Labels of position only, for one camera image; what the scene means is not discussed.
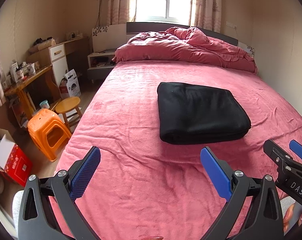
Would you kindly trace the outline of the person's right hand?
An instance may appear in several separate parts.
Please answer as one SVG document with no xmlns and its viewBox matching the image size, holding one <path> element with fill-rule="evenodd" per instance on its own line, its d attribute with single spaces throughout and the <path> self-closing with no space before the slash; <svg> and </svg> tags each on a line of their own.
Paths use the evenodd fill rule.
<svg viewBox="0 0 302 240">
<path fill-rule="evenodd" d="M 302 206 L 295 202 L 286 211 L 283 218 L 283 231 L 287 233 L 295 224 L 302 224 Z"/>
</svg>

